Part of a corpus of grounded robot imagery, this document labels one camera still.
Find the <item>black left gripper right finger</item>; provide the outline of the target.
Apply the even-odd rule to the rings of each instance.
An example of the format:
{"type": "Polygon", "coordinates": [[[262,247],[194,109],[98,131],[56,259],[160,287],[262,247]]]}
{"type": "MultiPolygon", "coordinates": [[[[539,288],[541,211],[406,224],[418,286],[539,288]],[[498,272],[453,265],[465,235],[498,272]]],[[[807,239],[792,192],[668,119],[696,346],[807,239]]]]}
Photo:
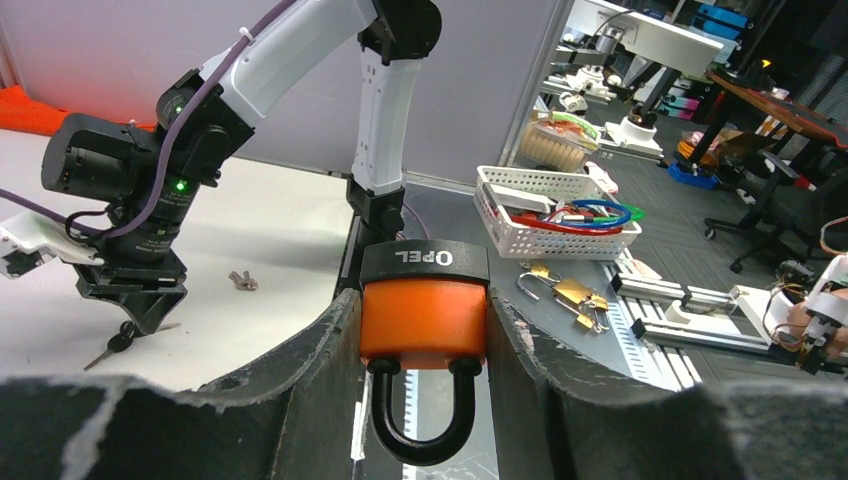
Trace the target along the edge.
{"type": "Polygon", "coordinates": [[[487,365],[504,479],[843,479],[847,386],[790,379],[664,390],[489,296],[487,365]]]}

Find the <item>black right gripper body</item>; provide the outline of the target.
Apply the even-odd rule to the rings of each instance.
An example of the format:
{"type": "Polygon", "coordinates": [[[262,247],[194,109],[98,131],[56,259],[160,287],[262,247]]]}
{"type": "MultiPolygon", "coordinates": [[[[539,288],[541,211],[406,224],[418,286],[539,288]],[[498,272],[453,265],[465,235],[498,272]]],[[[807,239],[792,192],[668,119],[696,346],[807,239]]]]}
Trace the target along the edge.
{"type": "MultiPolygon", "coordinates": [[[[105,202],[111,226],[120,227],[147,203],[157,161],[154,134],[74,113],[48,142],[41,183],[53,192],[105,202]]],[[[81,296],[120,307],[138,335],[155,333],[187,294],[186,267],[172,244],[193,201],[193,188],[164,194],[160,211],[133,232],[94,239],[97,264],[74,267],[81,296]]]]}

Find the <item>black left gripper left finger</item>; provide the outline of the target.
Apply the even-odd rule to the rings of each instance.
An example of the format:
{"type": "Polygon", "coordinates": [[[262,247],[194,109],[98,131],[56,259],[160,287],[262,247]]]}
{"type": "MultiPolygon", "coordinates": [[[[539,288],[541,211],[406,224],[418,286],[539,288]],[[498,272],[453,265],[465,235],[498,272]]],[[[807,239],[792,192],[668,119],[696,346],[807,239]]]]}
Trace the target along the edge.
{"type": "Polygon", "coordinates": [[[1,383],[5,479],[348,479],[360,292],[195,391],[133,376],[1,383]]]}

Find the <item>orange padlock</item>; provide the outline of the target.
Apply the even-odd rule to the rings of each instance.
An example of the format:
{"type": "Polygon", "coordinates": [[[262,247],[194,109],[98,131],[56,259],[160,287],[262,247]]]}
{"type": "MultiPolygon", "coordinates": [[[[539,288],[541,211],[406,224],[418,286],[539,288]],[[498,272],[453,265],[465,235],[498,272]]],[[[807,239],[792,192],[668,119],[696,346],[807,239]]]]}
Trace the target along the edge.
{"type": "Polygon", "coordinates": [[[486,360],[488,252],[454,240],[374,244],[363,251],[360,283],[359,352],[372,376],[375,434],[404,464],[442,463],[462,449],[475,421],[475,379],[486,360]],[[452,376],[452,416],[434,438],[412,438],[394,419],[393,380],[403,370],[452,376]]]}

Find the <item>black head key bunch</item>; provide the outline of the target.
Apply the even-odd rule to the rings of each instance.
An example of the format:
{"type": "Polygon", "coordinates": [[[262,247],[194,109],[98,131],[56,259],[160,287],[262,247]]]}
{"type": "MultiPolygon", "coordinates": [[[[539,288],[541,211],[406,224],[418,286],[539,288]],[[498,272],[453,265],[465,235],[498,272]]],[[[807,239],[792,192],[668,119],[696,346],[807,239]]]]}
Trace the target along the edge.
{"type": "Polygon", "coordinates": [[[123,322],[119,327],[118,333],[108,340],[104,352],[84,366],[83,370],[89,371],[111,355],[124,352],[133,345],[136,339],[142,337],[145,337],[145,334],[141,332],[136,324],[132,321],[123,322]]]}

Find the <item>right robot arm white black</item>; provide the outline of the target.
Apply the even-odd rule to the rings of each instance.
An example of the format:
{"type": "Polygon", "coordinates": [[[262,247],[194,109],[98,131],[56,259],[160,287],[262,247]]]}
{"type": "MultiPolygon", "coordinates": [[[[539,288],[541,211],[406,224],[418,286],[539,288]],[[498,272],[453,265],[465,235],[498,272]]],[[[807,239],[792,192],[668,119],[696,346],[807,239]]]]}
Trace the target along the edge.
{"type": "Polygon", "coordinates": [[[122,341],[156,332],[186,296],[186,269],[173,244],[199,190],[255,133],[304,75],[350,38],[363,69],[358,144],[347,177],[354,212],[338,290],[359,288],[365,249],[402,229],[402,152],[412,92],[436,46],[442,15],[430,1],[282,1],[228,50],[176,81],[159,98],[147,131],[73,113],[42,161],[44,188],[99,200],[102,231],[62,224],[94,249],[76,263],[82,297],[127,313],[122,341]]]}

